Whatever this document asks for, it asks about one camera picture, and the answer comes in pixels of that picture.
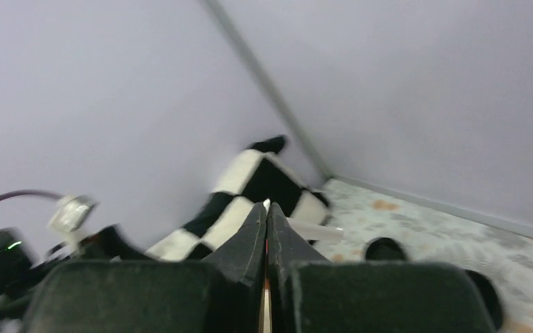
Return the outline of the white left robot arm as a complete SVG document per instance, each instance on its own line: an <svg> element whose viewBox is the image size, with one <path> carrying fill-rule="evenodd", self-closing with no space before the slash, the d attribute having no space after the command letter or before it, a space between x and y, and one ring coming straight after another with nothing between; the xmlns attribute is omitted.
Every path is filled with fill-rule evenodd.
<svg viewBox="0 0 533 333"><path fill-rule="evenodd" d="M14 228L0 229L0 322L23 319L37 286L57 266L70 260L150 260L151 257L130 245L116 225L82 238L78 253L55 257L61 243L46 253L46 261L35 265Z"/></svg>

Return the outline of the stack of black cups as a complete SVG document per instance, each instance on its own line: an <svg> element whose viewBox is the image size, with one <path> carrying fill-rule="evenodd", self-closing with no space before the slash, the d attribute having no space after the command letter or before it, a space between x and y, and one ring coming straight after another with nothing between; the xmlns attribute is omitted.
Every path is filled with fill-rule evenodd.
<svg viewBox="0 0 533 333"><path fill-rule="evenodd" d="M465 272L479 291L481 299L490 315L491 322L496 331L499 332L504 325L505 311L498 291L487 276L468 269Z"/></svg>

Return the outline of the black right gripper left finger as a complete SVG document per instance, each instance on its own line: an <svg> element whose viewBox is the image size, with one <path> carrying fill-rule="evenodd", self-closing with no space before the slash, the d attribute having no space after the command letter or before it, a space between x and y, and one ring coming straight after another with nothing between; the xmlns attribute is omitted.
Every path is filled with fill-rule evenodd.
<svg viewBox="0 0 533 333"><path fill-rule="evenodd" d="M267 212L201 261L73 261L39 286L23 332L261 332Z"/></svg>

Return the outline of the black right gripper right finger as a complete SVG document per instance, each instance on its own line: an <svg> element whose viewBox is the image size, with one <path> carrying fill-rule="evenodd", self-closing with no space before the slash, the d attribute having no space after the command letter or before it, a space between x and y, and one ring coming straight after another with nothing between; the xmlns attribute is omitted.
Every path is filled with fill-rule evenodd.
<svg viewBox="0 0 533 333"><path fill-rule="evenodd" d="M443 262L331 262L269 207L274 332L495 332L467 270Z"/></svg>

